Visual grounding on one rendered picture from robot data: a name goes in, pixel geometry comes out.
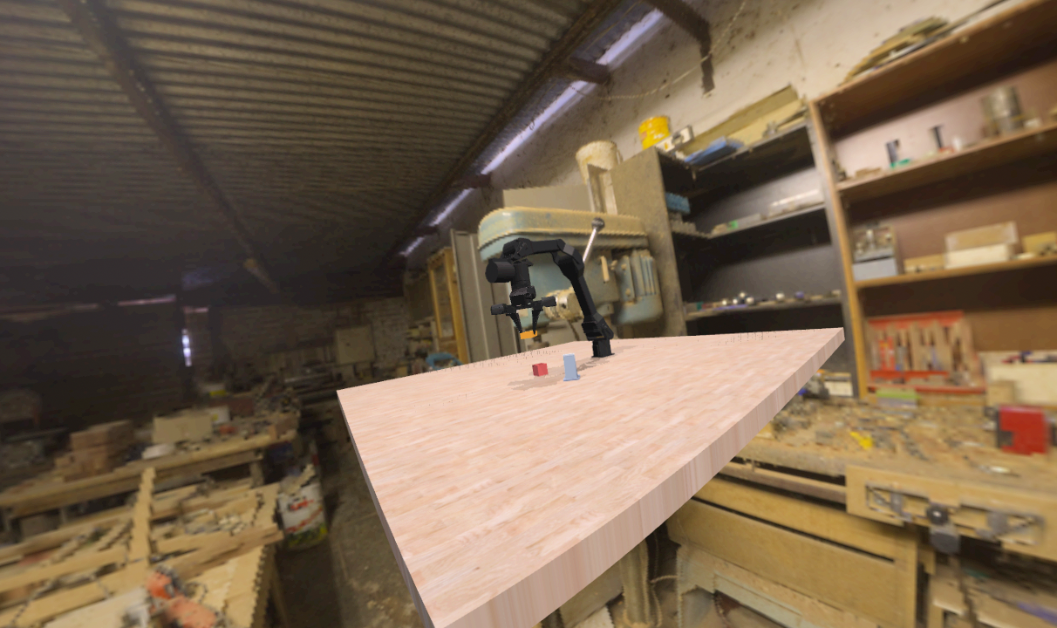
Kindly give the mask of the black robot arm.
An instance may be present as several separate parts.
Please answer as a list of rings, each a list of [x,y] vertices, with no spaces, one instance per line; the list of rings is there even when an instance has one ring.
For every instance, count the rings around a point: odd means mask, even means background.
[[[560,256],[557,251],[562,251],[567,255]],[[488,259],[485,276],[490,283],[531,281],[528,266],[532,266],[533,263],[528,261],[528,258],[523,259],[523,261],[518,261],[518,259],[541,253],[551,253],[554,263],[561,267],[562,274],[572,283],[585,316],[583,332],[587,334],[588,341],[592,341],[593,355],[590,358],[601,358],[615,354],[610,349],[610,339],[615,338],[615,332],[610,330],[605,319],[596,311],[595,301],[593,301],[587,281],[585,281],[582,256],[577,253],[576,248],[567,245],[562,239],[536,240],[536,242],[526,238],[511,240],[503,245],[503,253],[500,257]],[[512,263],[513,261],[515,263]],[[525,283],[524,287],[518,289],[517,283],[514,283],[509,297],[513,307],[528,304],[528,301],[536,297],[534,285],[528,287],[528,283]]]

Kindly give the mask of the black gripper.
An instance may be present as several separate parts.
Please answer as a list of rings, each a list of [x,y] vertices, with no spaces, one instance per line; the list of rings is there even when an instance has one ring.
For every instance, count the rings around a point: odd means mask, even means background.
[[[525,283],[528,283],[528,287],[531,287],[531,281],[518,281],[518,282],[511,283],[511,289],[512,289],[512,285],[514,285],[514,283],[517,283],[518,289],[520,289],[520,287],[524,287]],[[516,310],[533,309],[532,310],[532,319],[533,319],[533,332],[535,334],[537,319],[539,319],[540,311],[543,311],[543,306],[545,306],[545,307],[556,306],[556,298],[555,297],[542,297],[542,301],[533,301],[533,299],[531,299],[531,301],[528,301],[528,302],[531,304],[518,304],[516,307],[513,307],[512,304],[492,304],[490,306],[490,315],[498,315],[498,314],[505,314],[506,313],[506,317],[511,317],[513,319],[513,321],[515,322],[515,325],[516,325],[516,327],[518,329],[518,332],[523,333],[522,325],[521,325],[520,318],[518,317],[518,313],[516,313]]]

